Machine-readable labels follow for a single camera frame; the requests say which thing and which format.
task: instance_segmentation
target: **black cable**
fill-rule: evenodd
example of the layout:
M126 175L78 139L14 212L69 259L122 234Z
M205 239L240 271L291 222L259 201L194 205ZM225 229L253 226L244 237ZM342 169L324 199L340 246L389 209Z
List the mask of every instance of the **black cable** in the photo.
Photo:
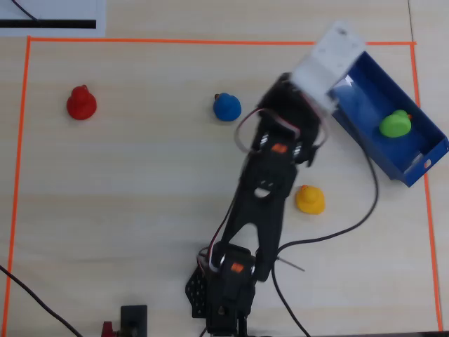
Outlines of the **black cable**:
M207 327L204 328L204 330L200 333L199 337L203 337L207 330L208 330Z
M30 18L33 21L39 22L38 19L36 19L33 15L31 15L30 13L28 13L28 11L23 8L16 0L11 0L13 2L13 4L15 4L28 18Z
M26 285L22 283L17 277L12 275L8 270L6 270L2 265L0 265L0 270L4 272L10 279L12 279L15 283L22 287L46 312L56 318L59 322L63 323L66 328L68 328L76 337L83 337L72 325L70 325L65 319L63 319L56 312L51 310L42 300Z
M368 162L368 166L370 167L371 174L373 175L374 186L375 186L375 196L374 196L373 204L371 205L371 207L368 210L367 214L359 222L357 222L357 224L355 224L354 226L351 226L351 227L347 228L346 230L340 230L339 232L336 232L334 234L326 235L324 237L317 237L315 239L306 239L306 240L297 240L297 241L288 242L288 243L283 244L282 246L279 247L278 255L284 249L287 249L288 247L291 247L291 246L296 246L298 244L312 244L312 243L315 243L315 242L321 242L321 241L329 240L329 239L332 239L334 237L338 237L338 236L343 235L345 233L351 232L352 230L355 230L357 227L359 227L361 224L363 224L371 216L371 214L373 213L373 211L374 211L374 209L375 209L375 207L377 205L377 201L379 200L379 181L377 180L377 176L376 176L376 172L375 172L373 163L371 162L370 157L368 156L368 151L366 150L366 147L363 144L363 140L361 139L361 136L358 133L357 128L352 124L351 120L347 117L347 115L344 112L342 112L342 116L344 117L348 127L351 129L351 131L353 133L353 136L356 139L357 143L360 145L360 148L362 149L363 154L365 155L366 161ZM282 303L286 307L286 309L287 309L288 313L290 314L290 316L292 317L293 321L295 321L296 325L298 325L298 327L301 329L301 331L304 333L304 335L306 337L310 337L310 334L301 325L300 321L297 320L295 314L291 310L291 308L288 305L286 299L283 297L283 294L282 294L282 292L281 292L281 290L279 288L278 282L276 280L276 273L274 271L274 264L275 263L273 263L273 267L272 267L272 279L273 279L274 288L276 289L276 292L278 293L279 298L281 299Z

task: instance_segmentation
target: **wooden table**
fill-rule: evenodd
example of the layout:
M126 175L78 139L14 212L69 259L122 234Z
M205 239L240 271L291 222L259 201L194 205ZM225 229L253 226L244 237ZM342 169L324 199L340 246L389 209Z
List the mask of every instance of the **wooden table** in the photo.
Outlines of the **wooden table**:
M449 69L445 47L435 48L447 31L449 5L412 0L410 9L422 108L447 132ZM369 41L411 41L407 1L386 0L112 0L107 34L313 41L340 18ZM184 284L195 253L224 216L244 158L233 144L235 124L219 123L211 113L213 95L233 93L249 111L309 46L33 41L20 175L26 41L0 39L0 47L1 264L11 257L15 204L13 272L85 336L99 336L102 321L116 321L125 304L148 304L149 336L197 336L204 322L190 317ZM414 97L410 47L368 51ZM85 122L65 111L80 84L98 99L98 112ZM243 139L252 138L256 123L248 122ZM335 121L330 127L331 139L295 182L320 186L326 212L306 216L288 199L282 242L349 227L373 200L362 152ZM447 164L445 158L429 174L443 306L449 303ZM313 336L438 329L424 182L407 188L377 172L380 202L365 225L283 253L305 273L277 267L283 292ZM245 228L236 243L254 250L254 229ZM15 284L7 298L8 336L69 336ZM300 335L271 280L257 284L248 325L256 336Z

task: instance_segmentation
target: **blue tray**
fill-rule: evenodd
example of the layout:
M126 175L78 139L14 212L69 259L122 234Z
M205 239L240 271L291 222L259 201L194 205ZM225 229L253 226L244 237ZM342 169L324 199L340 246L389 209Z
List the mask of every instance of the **blue tray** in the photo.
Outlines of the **blue tray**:
M348 116L368 154L390 179L410 187L449 150L444 133L366 52L331 94L339 100L335 119L354 137L342 114ZM412 129L388 138L379 132L379 124L395 110L411 114Z

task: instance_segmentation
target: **yellow rubber duck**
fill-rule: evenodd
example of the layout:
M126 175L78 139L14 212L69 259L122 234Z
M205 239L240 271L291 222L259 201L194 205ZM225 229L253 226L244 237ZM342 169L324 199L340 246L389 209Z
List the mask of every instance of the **yellow rubber duck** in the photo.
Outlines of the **yellow rubber duck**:
M323 191L314 186L301 186L296 193L296 206L307 214L323 213L326 208Z

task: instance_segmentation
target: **orange boundary line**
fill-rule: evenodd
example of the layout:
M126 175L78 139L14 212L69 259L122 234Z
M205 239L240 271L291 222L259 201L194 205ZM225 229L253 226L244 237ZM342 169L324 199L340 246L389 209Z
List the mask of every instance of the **orange boundary line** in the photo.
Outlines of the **orange boundary line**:
M415 45L410 45L410 57L412 58L412 73L413 73L413 86L415 87L415 101L418 106L420 102L420 89L418 86L418 76L416 70L416 57L415 57ZM432 205L430 199L430 186L429 176L424 174L424 189L426 192L426 205L427 205L427 221L429 223L429 240L430 240L430 255L432 260L432 277L434 279L434 296L435 296L435 311L436 321L438 322L438 330L443 331L443 315L441 314L441 298L440 298L440 284L438 278L438 263L436 262L436 247L435 247L435 234L434 234L434 219L432 218Z
M232 40L186 40L186 39L108 39L71 37L32 37L36 42L123 42L134 44L219 44L240 46L312 46L314 41L232 41ZM371 41L369 46L411 46L414 41Z
M31 47L31 38L27 37L27 49L25 51L25 65L23 69L22 80L22 100L20 101L19 134L17 139L17 154L15 157L15 179L14 179L14 197L13 197L13 215L11 216L11 235L9 238L8 271L13 270L14 242L15 242L15 221L17 218L17 206L19 199L19 181L20 181L20 160L22 159L22 135L23 118L25 116L25 99L27 97L28 68L29 68L29 50ZM1 337L6 337L6 325L8 323L9 296L11 292L11 279L6 278L5 303L3 310L3 324L1 325Z
M25 66L22 80L22 99L20 102L20 117L19 117L19 130L18 130L18 143L17 154L15 160L15 180L14 180L14 195L13 195L13 213L11 217L11 235L9 241L9 255L8 255L8 271L12 272L13 269L13 256L14 256L14 243L15 243L15 228L18 209L18 195L19 195L19 182L20 182L20 163L22 158L22 136L23 136L23 124L25 118L25 102L27 96L27 82L28 82L28 70L29 70L29 54L32 41L40 42L123 42L123 43L153 43L153 44L215 44L215 45L243 45L243 46L311 46L315 44L314 41L226 41L226 40L187 40L187 39L106 39L106 38L93 38L93 39L74 39L74 38L51 38L51 37L27 37L27 47L25 51ZM412 59L412 71L413 71L413 84L415 87L415 100L418 106L420 106L420 93L417 81L416 71L416 59L415 59L415 41L371 41L367 43L369 46L409 46L410 56ZM431 259L432 259L432 271L434 278L434 294L435 294L435 308L438 321L438 330L443 330L443 320L441 318L441 306L439 296L439 283L438 283L438 268L436 264L436 249L434 238L434 226L431 214L431 200L429 179L427 174L424 175L424 186L426 192L427 201L427 217L429 221L429 236L431 246ZM11 293L11 279L6 278L6 290L4 301L4 313L3 324L1 327L1 337L6 337L7 323L8 323L8 310L9 299Z

